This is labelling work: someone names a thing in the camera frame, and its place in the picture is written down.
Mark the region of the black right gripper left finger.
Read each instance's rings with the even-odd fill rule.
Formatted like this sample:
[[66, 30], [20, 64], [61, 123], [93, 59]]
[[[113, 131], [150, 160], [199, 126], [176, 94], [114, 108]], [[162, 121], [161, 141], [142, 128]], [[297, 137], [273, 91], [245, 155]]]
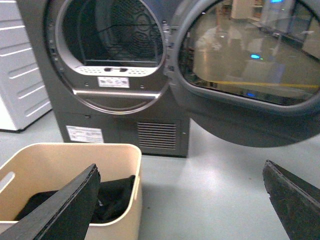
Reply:
[[26, 217], [0, 234], [2, 240], [84, 240], [101, 176], [91, 164]]

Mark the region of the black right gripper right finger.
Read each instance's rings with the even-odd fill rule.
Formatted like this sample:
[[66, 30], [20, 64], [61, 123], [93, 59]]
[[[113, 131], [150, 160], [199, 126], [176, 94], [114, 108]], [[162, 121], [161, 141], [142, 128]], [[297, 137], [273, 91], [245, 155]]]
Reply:
[[291, 240], [320, 238], [320, 189], [267, 160], [262, 176], [269, 200]]

